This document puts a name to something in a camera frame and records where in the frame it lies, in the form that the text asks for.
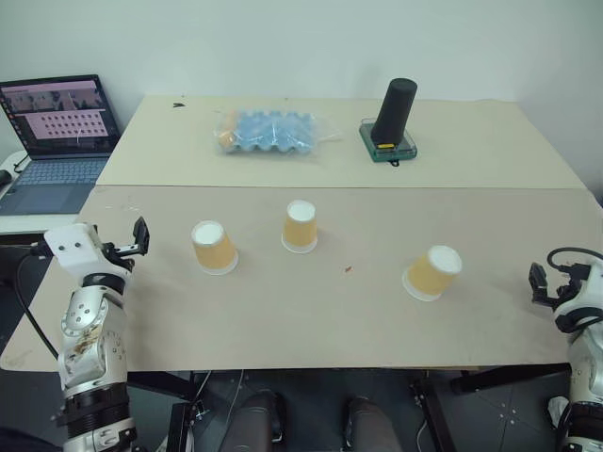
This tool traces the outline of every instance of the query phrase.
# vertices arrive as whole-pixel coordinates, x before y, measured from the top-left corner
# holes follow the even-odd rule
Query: robotic hand
[[[594,256],[591,264],[560,266],[553,257],[565,251]],[[569,283],[547,293],[546,273],[532,264],[532,301],[553,310],[559,330],[569,333],[568,358],[572,367],[570,403],[563,413],[558,435],[562,452],[603,450],[603,254],[582,248],[559,248],[548,264],[569,275]]]
[[[123,292],[134,268],[134,261],[124,258],[149,249],[143,218],[133,234],[135,244],[121,248],[102,243],[96,227],[85,223],[44,235],[58,263],[81,286],[61,320],[58,373],[65,405],[57,424],[67,426],[66,452],[129,451],[137,437],[126,391]]]

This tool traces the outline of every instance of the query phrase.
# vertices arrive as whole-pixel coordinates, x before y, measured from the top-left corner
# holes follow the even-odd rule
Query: plastic bag
[[[223,116],[216,137],[227,153],[310,153],[318,142],[339,135],[328,129],[308,113],[240,110]]]

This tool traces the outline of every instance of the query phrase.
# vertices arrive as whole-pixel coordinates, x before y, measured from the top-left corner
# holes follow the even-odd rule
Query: green base
[[[395,162],[398,160],[410,160],[416,157],[416,145],[407,131],[404,131],[402,142],[395,148],[378,149],[370,137],[374,122],[360,124],[360,136],[367,146],[367,151],[373,162]]]

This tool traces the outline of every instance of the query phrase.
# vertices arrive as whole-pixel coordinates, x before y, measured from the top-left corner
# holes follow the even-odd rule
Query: black cable
[[[18,168],[21,166],[21,164],[22,164],[22,163],[25,161],[25,159],[26,159],[28,156],[29,156],[29,155],[26,155],[26,156],[25,156],[25,157],[23,157],[21,160],[19,160],[17,163],[13,163],[13,164],[12,164],[13,170],[14,170],[14,171],[15,171],[17,174],[20,174],[21,172],[23,172],[23,170],[22,170],[22,169],[18,169]]]
[[[29,311],[29,308],[25,304],[23,293],[21,292],[21,270],[28,257],[30,257],[30,254],[26,254],[25,256],[23,256],[21,258],[21,260],[19,261],[19,264],[17,264],[17,270],[15,271],[15,276],[14,276],[14,281],[13,281],[13,289],[15,291],[15,295],[17,296],[17,300],[19,301],[19,304],[21,305],[25,315],[29,319],[29,322],[31,323],[31,326],[34,327],[34,330],[36,330],[36,333],[38,334],[40,339],[43,341],[43,343],[46,345],[46,347],[52,353],[52,355],[55,357],[55,359],[57,359],[58,358],[57,351],[55,350],[53,345],[50,343],[50,341],[44,334],[44,331],[41,330],[40,325],[38,325],[38,322],[36,321],[34,316],[31,314],[31,311]]]
[[[555,264],[553,262],[553,256],[555,256],[556,254],[559,254],[560,252],[567,252],[567,251],[579,252],[579,253],[582,253],[582,254],[588,254],[590,256],[594,256],[597,259],[601,259],[603,261],[603,254],[601,254],[600,252],[596,252],[596,251],[593,251],[593,250],[587,250],[585,248],[577,248],[577,247],[562,247],[562,248],[557,248],[557,249],[551,251],[548,254],[548,256],[546,257],[546,261],[553,268],[555,268],[555,269],[557,269],[559,271],[563,271],[566,268],[566,266],[558,266],[557,264]]]

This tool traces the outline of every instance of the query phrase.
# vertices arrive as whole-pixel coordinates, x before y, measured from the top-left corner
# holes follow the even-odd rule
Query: egg carton
[[[227,115],[217,133],[227,153],[310,153],[315,145],[315,120],[295,111],[237,111]]]

